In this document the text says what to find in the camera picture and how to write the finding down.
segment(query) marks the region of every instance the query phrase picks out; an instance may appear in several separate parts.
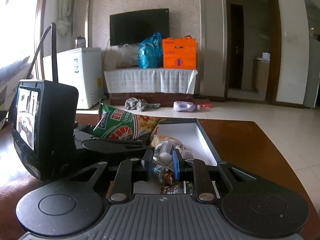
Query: window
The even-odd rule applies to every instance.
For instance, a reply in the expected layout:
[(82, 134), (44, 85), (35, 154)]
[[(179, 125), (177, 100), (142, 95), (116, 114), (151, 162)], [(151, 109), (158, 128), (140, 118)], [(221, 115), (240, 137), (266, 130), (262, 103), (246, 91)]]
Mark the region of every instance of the window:
[(0, 68), (27, 56), (32, 60), (37, 8), (38, 0), (0, 0)]

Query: orange bag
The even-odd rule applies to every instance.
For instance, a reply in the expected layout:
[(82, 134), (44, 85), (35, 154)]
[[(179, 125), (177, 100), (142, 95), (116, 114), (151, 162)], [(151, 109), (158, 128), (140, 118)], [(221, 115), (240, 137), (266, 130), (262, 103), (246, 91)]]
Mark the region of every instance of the orange bag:
[(162, 48), (164, 68), (196, 69), (196, 39), (163, 39)]

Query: screen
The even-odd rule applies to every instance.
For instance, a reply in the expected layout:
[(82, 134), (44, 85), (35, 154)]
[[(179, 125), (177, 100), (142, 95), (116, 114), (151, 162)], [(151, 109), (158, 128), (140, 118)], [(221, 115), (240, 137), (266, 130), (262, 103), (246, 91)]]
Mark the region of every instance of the screen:
[(152, 9), (110, 15), (110, 45), (140, 43), (153, 33), (169, 38), (169, 9)]
[(35, 120), (38, 112), (38, 92), (24, 88), (18, 89), (17, 131), (21, 138), (34, 150)]

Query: wall-mounted tv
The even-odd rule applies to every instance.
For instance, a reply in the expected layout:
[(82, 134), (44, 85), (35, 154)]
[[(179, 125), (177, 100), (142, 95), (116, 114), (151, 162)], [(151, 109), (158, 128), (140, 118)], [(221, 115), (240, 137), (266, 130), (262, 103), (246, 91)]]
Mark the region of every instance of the wall-mounted tv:
[(151, 9), (110, 15), (110, 45), (140, 43), (159, 32), (169, 37), (169, 9)]

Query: gray cloth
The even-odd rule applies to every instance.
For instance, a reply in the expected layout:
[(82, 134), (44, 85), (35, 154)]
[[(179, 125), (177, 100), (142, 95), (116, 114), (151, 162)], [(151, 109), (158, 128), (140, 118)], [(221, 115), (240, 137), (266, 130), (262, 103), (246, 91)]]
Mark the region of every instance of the gray cloth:
[(150, 109), (156, 109), (160, 107), (160, 104), (148, 104), (144, 99), (137, 99), (137, 98), (129, 98), (124, 103), (124, 107), (127, 110), (138, 110), (138, 111), (147, 111)]

